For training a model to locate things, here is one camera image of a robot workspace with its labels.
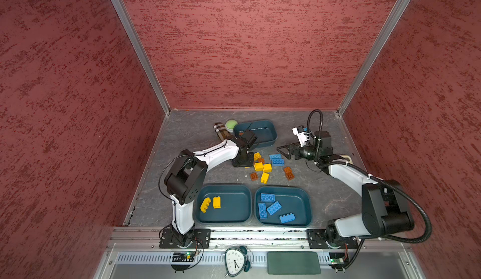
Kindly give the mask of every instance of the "green lid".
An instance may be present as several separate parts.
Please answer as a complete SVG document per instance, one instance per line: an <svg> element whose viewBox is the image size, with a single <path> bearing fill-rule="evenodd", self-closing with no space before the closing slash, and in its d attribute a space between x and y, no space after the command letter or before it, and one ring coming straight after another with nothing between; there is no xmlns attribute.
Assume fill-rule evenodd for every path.
<svg viewBox="0 0 481 279"><path fill-rule="evenodd" d="M227 120L227 122L225 123L225 127L230 129L230 130L233 130L234 129L234 126L237 125L237 121L231 119L231 120Z"/></svg>

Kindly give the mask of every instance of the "red textured wall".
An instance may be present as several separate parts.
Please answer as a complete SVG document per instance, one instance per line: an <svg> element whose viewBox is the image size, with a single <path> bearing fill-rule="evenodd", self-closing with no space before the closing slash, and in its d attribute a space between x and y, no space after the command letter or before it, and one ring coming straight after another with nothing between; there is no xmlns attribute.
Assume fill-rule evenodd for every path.
<svg viewBox="0 0 481 279"><path fill-rule="evenodd" d="M0 0L0 277L91 278L163 112L110 0Z"/></svg>
<svg viewBox="0 0 481 279"><path fill-rule="evenodd" d="M344 115L368 170L428 211L433 235L414 248L432 279L481 274L479 11L412 0Z"/></svg>
<svg viewBox="0 0 481 279"><path fill-rule="evenodd" d="M336 109L396 0L124 0L173 108Z"/></svg>

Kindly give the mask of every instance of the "brown toy brick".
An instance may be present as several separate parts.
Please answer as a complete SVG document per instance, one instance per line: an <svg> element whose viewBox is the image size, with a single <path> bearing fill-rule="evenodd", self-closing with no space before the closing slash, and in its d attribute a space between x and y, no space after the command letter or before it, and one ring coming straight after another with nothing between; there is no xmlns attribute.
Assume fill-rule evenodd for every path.
<svg viewBox="0 0 481 279"><path fill-rule="evenodd" d="M289 166L284 168L284 173L286 174L287 180L290 181L294 179L294 175L292 174L292 169Z"/></svg>

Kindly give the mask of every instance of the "blue toy brick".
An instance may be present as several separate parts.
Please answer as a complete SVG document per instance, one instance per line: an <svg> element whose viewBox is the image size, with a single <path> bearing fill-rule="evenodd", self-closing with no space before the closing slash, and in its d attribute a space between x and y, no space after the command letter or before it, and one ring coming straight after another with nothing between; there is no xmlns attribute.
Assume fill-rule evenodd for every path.
<svg viewBox="0 0 481 279"><path fill-rule="evenodd" d="M287 223L287 222L292 222L293 220L296 219L296 217L294 216L293 213L289 213L289 214L285 214L283 216L279 216L279 219L280 219L280 223L284 224L284 223Z"/></svg>
<svg viewBox="0 0 481 279"><path fill-rule="evenodd" d="M269 155L269 159L272 161L272 159L282 159L282 156L280 154L272 154Z"/></svg>
<svg viewBox="0 0 481 279"><path fill-rule="evenodd" d="M280 208L282 208L282 206L279 204L279 202L276 201L274 204L272 204L268 207L268 212L269 212L270 215L273 215Z"/></svg>
<svg viewBox="0 0 481 279"><path fill-rule="evenodd" d="M284 159L271 159L272 166L284 166Z"/></svg>
<svg viewBox="0 0 481 279"><path fill-rule="evenodd" d="M272 193L261 193L261 202L275 202L275 195Z"/></svg>
<svg viewBox="0 0 481 279"><path fill-rule="evenodd" d="M266 211L266 203L259 203L259 218L266 219L268 217L268 213Z"/></svg>

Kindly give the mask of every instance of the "blue tray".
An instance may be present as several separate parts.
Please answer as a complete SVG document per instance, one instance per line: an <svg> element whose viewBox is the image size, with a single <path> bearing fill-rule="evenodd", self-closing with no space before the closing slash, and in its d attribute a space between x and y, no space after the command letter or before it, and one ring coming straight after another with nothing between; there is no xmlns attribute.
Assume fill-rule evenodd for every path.
<svg viewBox="0 0 481 279"><path fill-rule="evenodd" d="M257 204L264 203L261 202L261 193L274 193L276 201L282 206L280 210L275 212L273 215L268 214L266 219L259 218L259 209L257 209ZM274 187L266 186L261 187L256 191L256 217L259 222L264 225L275 225L281 227L307 227L312 221L312 211L309 196L305 191L300 188L295 187ZM294 213L296 217L292 222L285 224L280 223L279 216L284 214Z"/></svg>
<svg viewBox="0 0 481 279"><path fill-rule="evenodd" d="M245 132L247 128L253 131L257 136L255 148L264 148L271 146L276 142L276 129L274 128L273 123L268 120L257 120L237 124L234 126L234 136L239 137L239 134Z"/></svg>
<svg viewBox="0 0 481 279"><path fill-rule="evenodd" d="M214 209L213 198L220 196L220 208ZM201 211L204 198L211 198L211 203L205 213ZM241 223L251 217L252 194L243 185L207 185L204 186L196 198L194 217L204 224L211 223Z"/></svg>

